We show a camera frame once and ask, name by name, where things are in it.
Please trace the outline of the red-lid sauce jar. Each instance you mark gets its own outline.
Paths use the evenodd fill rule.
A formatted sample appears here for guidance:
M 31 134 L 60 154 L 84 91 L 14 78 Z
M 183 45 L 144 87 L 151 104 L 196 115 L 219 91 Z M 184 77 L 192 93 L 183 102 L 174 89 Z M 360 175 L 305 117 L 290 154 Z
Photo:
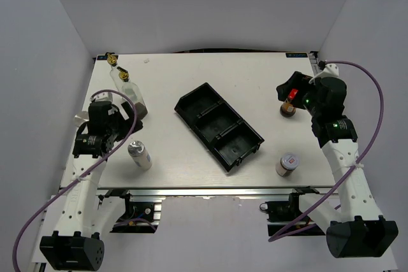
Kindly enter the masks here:
M 297 89 L 292 89 L 286 100 L 281 105 L 280 114 L 283 117 L 290 118 L 296 113 L 296 108 L 292 105 L 292 100 L 296 97 L 297 93 Z

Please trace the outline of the glass bottle with dark sauce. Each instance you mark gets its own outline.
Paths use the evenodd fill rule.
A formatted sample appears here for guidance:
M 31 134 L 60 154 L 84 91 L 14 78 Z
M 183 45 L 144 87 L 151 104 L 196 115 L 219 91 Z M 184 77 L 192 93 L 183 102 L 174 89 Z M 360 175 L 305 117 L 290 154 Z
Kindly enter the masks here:
M 119 85 L 120 91 L 130 98 L 136 108 L 138 118 L 143 120 L 148 114 L 148 110 L 139 87 L 130 80 L 127 70 L 120 66 L 117 69 L 119 70 L 119 79 L 121 81 Z

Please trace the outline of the silver-lid white seasoning bottle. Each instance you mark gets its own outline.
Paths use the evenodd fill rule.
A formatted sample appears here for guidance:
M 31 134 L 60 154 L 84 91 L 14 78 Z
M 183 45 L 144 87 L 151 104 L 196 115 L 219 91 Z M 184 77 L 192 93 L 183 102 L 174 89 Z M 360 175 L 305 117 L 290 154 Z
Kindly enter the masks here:
M 141 141 L 132 141 L 127 146 L 127 151 L 138 169 L 147 171 L 152 167 L 152 159 Z

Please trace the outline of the clear glass gold-spout bottle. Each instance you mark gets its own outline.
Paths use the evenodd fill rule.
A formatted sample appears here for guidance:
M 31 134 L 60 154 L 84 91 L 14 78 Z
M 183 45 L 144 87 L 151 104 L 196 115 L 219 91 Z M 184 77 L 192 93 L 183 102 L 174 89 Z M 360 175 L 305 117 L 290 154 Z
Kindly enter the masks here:
M 122 80 L 119 77 L 120 71 L 118 70 L 117 57 L 113 54 L 107 53 L 107 63 L 109 63 L 111 71 L 110 76 L 115 84 L 116 89 L 120 92 L 122 90 Z

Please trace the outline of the white-label lid spice jar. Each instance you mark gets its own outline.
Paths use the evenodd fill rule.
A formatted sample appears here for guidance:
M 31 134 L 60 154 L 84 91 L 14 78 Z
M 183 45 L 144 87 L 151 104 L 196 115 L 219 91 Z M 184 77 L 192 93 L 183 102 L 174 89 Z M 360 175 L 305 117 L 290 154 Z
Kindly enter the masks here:
M 280 176 L 289 176 L 300 164 L 299 157 L 293 153 L 285 153 L 275 165 L 275 170 Z

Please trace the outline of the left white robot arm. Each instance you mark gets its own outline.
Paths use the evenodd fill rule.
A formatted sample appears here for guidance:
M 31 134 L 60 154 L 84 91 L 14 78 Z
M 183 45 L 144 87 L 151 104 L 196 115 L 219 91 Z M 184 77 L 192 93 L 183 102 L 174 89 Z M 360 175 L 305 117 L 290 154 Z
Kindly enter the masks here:
M 107 158 L 143 127 L 132 104 L 121 106 L 127 117 L 110 101 L 92 102 L 88 121 L 76 132 L 73 176 L 63 192 L 66 201 L 53 233 L 40 241 L 40 251 L 54 270 L 97 271 L 105 252 L 103 234 L 112 229 L 115 217 L 129 220 L 134 215 L 135 205 L 124 198 L 96 207 Z

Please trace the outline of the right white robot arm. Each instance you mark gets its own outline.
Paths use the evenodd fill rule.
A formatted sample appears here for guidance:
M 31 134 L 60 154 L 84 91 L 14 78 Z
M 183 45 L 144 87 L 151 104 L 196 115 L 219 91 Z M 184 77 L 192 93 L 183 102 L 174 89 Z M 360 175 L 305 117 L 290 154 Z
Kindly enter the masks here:
M 296 221 L 310 218 L 326 236 L 335 258 L 381 257 L 398 236 L 395 221 L 386 220 L 377 206 L 361 165 L 358 136 L 344 114 L 347 86 L 335 76 L 312 78 L 294 72 L 277 87 L 280 101 L 296 91 L 292 105 L 311 115 L 312 132 L 326 157 L 339 195 L 340 208 L 327 202 L 329 194 L 299 194 L 288 204 Z

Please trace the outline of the black three-compartment tray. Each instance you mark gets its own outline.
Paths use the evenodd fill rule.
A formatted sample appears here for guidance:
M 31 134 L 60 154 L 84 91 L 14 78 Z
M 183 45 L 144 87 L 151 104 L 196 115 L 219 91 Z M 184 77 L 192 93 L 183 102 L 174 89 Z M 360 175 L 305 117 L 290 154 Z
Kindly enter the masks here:
M 182 96 L 174 110 L 226 172 L 265 141 L 208 83 Z

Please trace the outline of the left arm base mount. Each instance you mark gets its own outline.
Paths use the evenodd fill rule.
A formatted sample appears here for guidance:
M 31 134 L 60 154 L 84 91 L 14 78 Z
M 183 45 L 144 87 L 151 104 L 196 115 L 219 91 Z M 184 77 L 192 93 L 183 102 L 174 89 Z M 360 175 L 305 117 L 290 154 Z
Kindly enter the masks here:
M 138 197 L 125 190 L 112 192 L 124 201 L 125 211 L 117 219 L 112 233 L 154 234 L 161 218 L 162 200 L 154 197 Z

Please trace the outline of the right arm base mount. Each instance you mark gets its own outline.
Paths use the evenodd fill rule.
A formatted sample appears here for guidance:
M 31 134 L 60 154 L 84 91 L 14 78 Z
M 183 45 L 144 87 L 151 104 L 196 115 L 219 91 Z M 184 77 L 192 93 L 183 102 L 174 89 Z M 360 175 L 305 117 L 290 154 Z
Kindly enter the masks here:
M 287 200 L 273 200 L 260 204 L 260 211 L 268 215 L 267 228 L 269 237 L 272 237 L 278 230 L 302 214 L 299 210 L 298 200 L 300 196 L 305 194 L 320 195 L 320 192 L 312 187 L 298 187 L 289 194 Z M 295 233 L 295 236 L 324 236 L 324 232 L 318 228 L 318 226 L 316 226 L 309 217 L 302 218 L 301 221 L 297 222 L 295 225 L 292 225 L 286 231 L 286 233 L 303 229 L 304 227 L 308 226 L 310 226 L 310 228 L 302 232 Z

